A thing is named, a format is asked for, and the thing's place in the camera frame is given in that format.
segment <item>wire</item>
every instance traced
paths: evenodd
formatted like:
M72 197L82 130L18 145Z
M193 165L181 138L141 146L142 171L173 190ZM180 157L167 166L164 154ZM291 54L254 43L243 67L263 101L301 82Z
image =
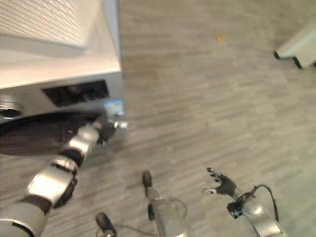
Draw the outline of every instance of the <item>wire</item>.
M247 198L249 198L250 196L254 196L255 192L259 189L259 188L265 188L269 191L272 202L273 202L273 207L274 207L274 211L275 211L275 219L277 222L279 222L279 218L278 218L278 210L277 210L277 200L275 199L275 197L273 196L272 190L268 185L265 184L259 184L258 186L255 186L251 192L249 193L245 193L245 199L243 201L243 203L247 200Z
M183 206L183 208L184 208L184 213L183 213L183 215L182 215L182 219L184 220L184 219L187 217L187 215L188 215L188 207L186 206L186 204L185 204L183 201L181 201L180 199L177 199L177 198L175 198L175 197L170 197L170 198L168 198L168 200L169 200L169 201L173 201L173 202L178 202L178 203L180 203L180 204ZM138 232L138 233L140 233L140 234L143 235L143 236L158 236L157 233L145 232L145 231L142 231L142 230L140 230L140 229L134 228L134 227L129 226L129 225L114 224L114 227L115 227L115 228L121 228L121 229L122 229L122 228L129 229L129 230ZM95 233L95 236L96 236L96 237L99 236L99 231L100 231L100 230L101 230L101 229L98 229L98 230L96 231L96 233Z
M129 226L129 225L120 225L120 224L117 224L117 225L114 225L114 227L115 227L115 228L130 229L130 230L132 230L132 231L135 231L135 232L140 233L140 234L143 235L143 236L158 236L158 234L156 234L156 233L145 232L145 231L139 230L139 229L137 229L137 228L131 227L131 226Z

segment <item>washing machine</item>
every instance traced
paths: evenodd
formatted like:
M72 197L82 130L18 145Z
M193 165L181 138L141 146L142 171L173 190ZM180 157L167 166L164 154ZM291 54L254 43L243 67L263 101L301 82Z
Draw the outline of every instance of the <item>washing machine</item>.
M0 16L0 158L52 156L105 111L125 120L116 0L2 0Z

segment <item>grey floor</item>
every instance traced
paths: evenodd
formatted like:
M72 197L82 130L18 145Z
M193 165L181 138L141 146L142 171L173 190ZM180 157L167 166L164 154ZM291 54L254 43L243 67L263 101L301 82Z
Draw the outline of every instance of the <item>grey floor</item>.
M99 211L156 231L141 186L149 169L163 196L187 204L192 236L253 237L226 211L228 197L200 191L206 165L243 189L270 185L288 234L316 236L316 71L272 55L315 10L312 0L121 0L128 138L78 175L73 200L43 236L94 236ZM1 207L45 162L1 157ZM271 207L267 193L258 196Z

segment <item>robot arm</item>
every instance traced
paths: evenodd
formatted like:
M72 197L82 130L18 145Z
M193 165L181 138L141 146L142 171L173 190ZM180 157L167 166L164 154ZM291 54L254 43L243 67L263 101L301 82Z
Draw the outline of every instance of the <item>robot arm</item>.
M77 184L78 169L97 142L106 143L125 122L114 122L107 115L80 127L59 154L29 183L25 196L0 210L0 236L39 237L51 209L63 206Z
M207 168L207 171L216 182L220 183L220 186L204 190L208 194L231 196L235 202L230 203L227 209L235 219L241 215L245 215L259 237L287 236L278 221L272 218L263 204L254 197L253 193L255 190L253 192L245 193L227 176L221 173L216 173L212 168Z

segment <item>sticker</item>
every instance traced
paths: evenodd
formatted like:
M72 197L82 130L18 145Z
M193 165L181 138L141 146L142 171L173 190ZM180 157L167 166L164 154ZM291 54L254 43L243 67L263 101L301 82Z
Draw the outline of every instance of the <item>sticker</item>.
M109 115L124 115L123 102L120 99L110 99L103 102L105 110Z

